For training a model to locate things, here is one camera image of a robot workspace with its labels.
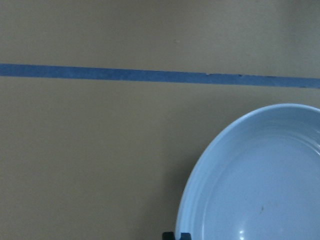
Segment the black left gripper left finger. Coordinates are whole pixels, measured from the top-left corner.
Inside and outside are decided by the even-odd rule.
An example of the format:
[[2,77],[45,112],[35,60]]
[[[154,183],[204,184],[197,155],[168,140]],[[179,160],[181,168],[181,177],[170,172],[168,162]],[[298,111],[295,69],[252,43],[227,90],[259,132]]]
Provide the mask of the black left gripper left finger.
[[176,240],[175,233],[172,231],[163,232],[161,235],[162,240]]

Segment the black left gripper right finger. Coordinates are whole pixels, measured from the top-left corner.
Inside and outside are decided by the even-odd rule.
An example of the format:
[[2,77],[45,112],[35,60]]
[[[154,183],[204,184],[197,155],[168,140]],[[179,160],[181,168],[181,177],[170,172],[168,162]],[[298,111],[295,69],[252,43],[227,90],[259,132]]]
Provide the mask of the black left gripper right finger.
[[192,236],[189,232],[182,232],[180,234],[180,240],[192,240]]

